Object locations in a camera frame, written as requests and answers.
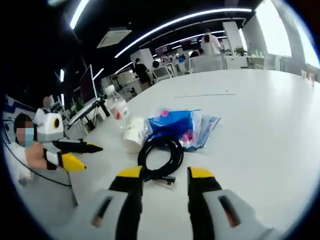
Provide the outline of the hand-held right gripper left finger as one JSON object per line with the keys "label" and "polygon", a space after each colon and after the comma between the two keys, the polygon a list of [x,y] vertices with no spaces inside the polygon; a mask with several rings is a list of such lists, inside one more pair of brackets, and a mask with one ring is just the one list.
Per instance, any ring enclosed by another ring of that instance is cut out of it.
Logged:
{"label": "hand-held right gripper left finger", "polygon": [[121,170],[105,192],[92,224],[107,227],[109,240],[136,240],[143,211],[144,167]]}

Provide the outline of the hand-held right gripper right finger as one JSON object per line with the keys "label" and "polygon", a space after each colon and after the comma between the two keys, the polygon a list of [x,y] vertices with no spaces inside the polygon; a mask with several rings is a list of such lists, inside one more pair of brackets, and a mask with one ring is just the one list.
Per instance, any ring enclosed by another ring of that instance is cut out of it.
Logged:
{"label": "hand-held right gripper right finger", "polygon": [[194,240],[261,240],[265,227],[254,209],[223,189],[206,168],[187,168],[188,212]]}

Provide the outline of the person's left hand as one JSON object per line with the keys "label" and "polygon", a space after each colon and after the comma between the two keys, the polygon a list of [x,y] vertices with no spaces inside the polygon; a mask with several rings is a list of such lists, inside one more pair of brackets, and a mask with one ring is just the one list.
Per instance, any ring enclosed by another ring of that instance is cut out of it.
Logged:
{"label": "person's left hand", "polygon": [[31,169],[47,169],[56,170],[57,166],[49,163],[45,159],[43,145],[38,142],[33,142],[32,145],[24,149],[27,165]]}

